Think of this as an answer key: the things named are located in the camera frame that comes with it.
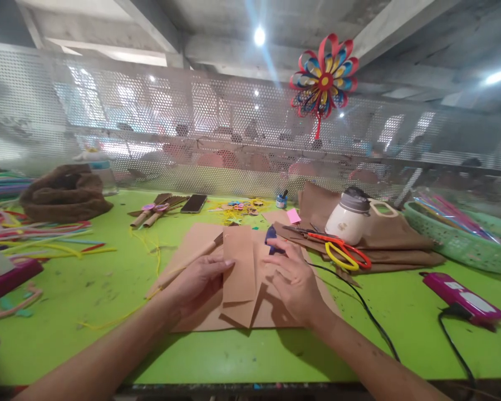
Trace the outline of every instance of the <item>hand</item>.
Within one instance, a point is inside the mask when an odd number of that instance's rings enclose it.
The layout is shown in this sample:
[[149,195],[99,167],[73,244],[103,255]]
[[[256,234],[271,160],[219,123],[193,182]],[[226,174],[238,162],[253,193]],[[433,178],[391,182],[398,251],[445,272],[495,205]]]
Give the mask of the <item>hand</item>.
[[223,286],[222,273],[234,266],[222,256],[202,256],[186,267],[166,289],[162,297],[186,317],[204,305]]
[[317,287],[313,268],[304,261],[300,247],[278,238],[268,240],[267,245],[286,252],[285,255],[276,253],[264,258],[264,262],[281,268],[275,271],[272,282],[284,305],[299,323],[313,328],[322,316],[321,312],[330,311]]

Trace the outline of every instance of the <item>scissors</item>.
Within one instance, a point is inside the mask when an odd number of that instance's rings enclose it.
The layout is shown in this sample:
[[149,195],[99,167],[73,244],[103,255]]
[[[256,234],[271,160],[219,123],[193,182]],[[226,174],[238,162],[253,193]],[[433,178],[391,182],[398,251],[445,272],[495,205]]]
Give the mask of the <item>scissors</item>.
[[[355,247],[350,246],[349,244],[346,244],[345,241],[340,239],[339,237],[326,233],[320,233],[318,232],[318,230],[314,225],[312,225],[312,227],[314,227],[315,230],[307,230],[291,226],[283,226],[282,228],[288,229],[290,231],[295,231],[299,234],[305,235],[306,237],[316,238],[324,241],[325,250],[327,251],[327,255],[329,256],[329,258],[335,264],[346,270],[356,271],[360,267],[363,269],[371,268],[371,260],[363,252],[359,251]],[[339,260],[336,256],[334,256],[331,250],[334,250],[339,255],[344,257],[348,263],[344,263],[341,260]],[[363,262],[356,260],[352,252],[360,256],[363,259]]]

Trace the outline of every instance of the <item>black power cord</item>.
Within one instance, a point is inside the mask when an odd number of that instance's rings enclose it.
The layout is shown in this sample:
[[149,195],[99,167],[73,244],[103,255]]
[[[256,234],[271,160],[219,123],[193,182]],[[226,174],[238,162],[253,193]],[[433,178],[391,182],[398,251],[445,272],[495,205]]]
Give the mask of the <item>black power cord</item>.
[[393,353],[394,355],[394,358],[397,360],[397,362],[401,362],[401,360],[399,359],[399,356],[397,354],[397,351],[395,350],[395,347],[394,347],[394,343],[391,342],[391,339],[390,337],[388,336],[388,334],[386,333],[386,330],[384,330],[384,328],[380,325],[380,323],[375,319],[375,317],[373,316],[373,314],[371,313],[371,311],[369,310],[369,307],[367,306],[366,304],[366,301],[364,300],[364,298],[362,298],[362,296],[360,295],[360,293],[358,292],[358,290],[354,287],[354,285],[352,285],[351,283],[349,283],[348,281],[346,281],[344,278],[342,278],[338,273],[336,273],[334,270],[331,270],[329,268],[326,268],[326,267],[323,267],[323,266],[319,266],[319,265],[314,265],[312,263],[308,263],[310,266],[313,266],[313,267],[317,267],[317,268],[320,268],[320,269],[323,269],[323,270],[326,270],[327,272],[329,273],[332,273],[333,275],[335,275],[336,277],[338,277],[340,280],[342,281],[345,281],[347,284],[349,284],[349,286],[352,288],[352,290],[356,293],[356,295],[358,295],[358,298],[360,298],[360,301],[362,302],[362,305],[364,306],[364,309],[366,310],[369,318],[371,319],[371,321],[375,324],[375,326],[377,327],[377,329],[379,330],[380,334],[382,335],[382,337],[384,338],[384,340],[386,341],[386,343],[388,344],[388,346],[390,347],[390,350],[391,352]]
[[460,319],[469,320],[469,319],[471,319],[471,313],[466,311],[466,309],[464,309],[462,307],[462,305],[460,305],[460,304],[451,304],[449,307],[442,309],[442,311],[438,315],[438,323],[440,324],[440,327],[441,327],[442,331],[444,332],[445,337],[447,338],[447,341],[449,342],[449,345],[453,349],[453,352],[455,353],[456,357],[460,361],[460,364],[462,365],[462,367],[466,371],[466,375],[468,376],[470,389],[469,389],[468,393],[466,394],[466,396],[464,397],[464,401],[469,401],[475,395],[475,391],[477,389],[477,381],[475,380],[475,377],[473,376],[471,369],[469,369],[468,364],[466,363],[466,361],[464,360],[464,358],[462,357],[462,355],[460,354],[460,352],[456,348],[455,343],[453,342],[449,333],[447,332],[447,329],[445,328],[445,325],[443,322],[443,317],[445,317],[445,316],[453,316],[453,317],[458,317]]

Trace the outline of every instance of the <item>red paper flower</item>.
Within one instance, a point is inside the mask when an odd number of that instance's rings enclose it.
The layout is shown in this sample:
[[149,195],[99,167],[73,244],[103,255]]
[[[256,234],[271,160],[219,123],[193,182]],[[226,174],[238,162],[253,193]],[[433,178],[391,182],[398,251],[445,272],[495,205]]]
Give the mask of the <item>red paper flower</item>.
[[[327,41],[332,44],[332,51],[325,55]],[[299,71],[292,75],[290,86],[299,93],[292,99],[291,105],[298,108],[300,117],[313,113],[318,119],[315,139],[319,139],[321,119],[327,118],[332,109],[345,107],[345,92],[356,90],[357,80],[352,74],[358,69],[358,59],[351,57],[353,43],[347,40],[338,43],[338,37],[332,33],[319,46],[319,56],[307,50],[299,57]],[[303,65],[303,56],[310,56]]]

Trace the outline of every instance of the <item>ceiling light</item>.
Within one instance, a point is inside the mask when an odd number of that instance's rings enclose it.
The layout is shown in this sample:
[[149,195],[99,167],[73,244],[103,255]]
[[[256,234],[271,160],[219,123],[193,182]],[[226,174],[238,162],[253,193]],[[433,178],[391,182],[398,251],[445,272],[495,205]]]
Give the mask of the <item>ceiling light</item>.
[[496,82],[501,81],[501,71],[496,72],[495,74],[490,75],[488,78],[486,78],[485,83],[487,85],[493,85]]
[[256,28],[256,32],[254,33],[254,43],[257,46],[261,46],[266,42],[266,33],[261,26]]

